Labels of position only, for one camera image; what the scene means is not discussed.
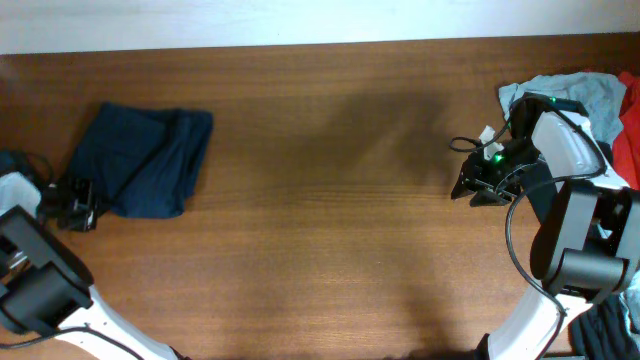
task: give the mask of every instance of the white wall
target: white wall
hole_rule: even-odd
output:
[[[640,31],[640,0],[0,0],[0,53]]]

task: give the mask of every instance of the light blue cloth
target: light blue cloth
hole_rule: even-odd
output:
[[[498,96],[505,119],[509,117],[509,106],[525,92],[580,101],[589,112],[593,137],[613,146],[613,140],[623,129],[618,116],[626,91],[627,87],[613,75],[579,72],[539,75],[522,84],[501,87]]]
[[[627,334],[640,349],[640,272],[633,276],[631,285],[620,294],[620,301]]]

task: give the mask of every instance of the wood grain surface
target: wood grain surface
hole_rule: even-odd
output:
[[[0,144],[45,154],[60,174],[103,101],[214,113],[183,216],[58,232],[114,309],[194,359],[467,350],[526,284],[505,249],[506,208],[450,201],[465,156],[449,139],[501,125],[501,85],[637,72],[639,45],[628,34],[0,57]],[[523,205],[526,268],[537,226]],[[566,335],[553,349],[570,349]],[[90,357],[50,341],[0,358]]]

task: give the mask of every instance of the red fabric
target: red fabric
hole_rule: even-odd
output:
[[[640,77],[623,72],[618,80],[627,86],[620,107],[624,130],[613,142],[613,168],[629,186],[640,190]]]

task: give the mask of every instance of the folded navy fabric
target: folded navy fabric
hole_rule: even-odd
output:
[[[140,110],[105,103],[67,175],[90,179],[115,214],[171,218],[184,212],[213,131],[204,111]]]

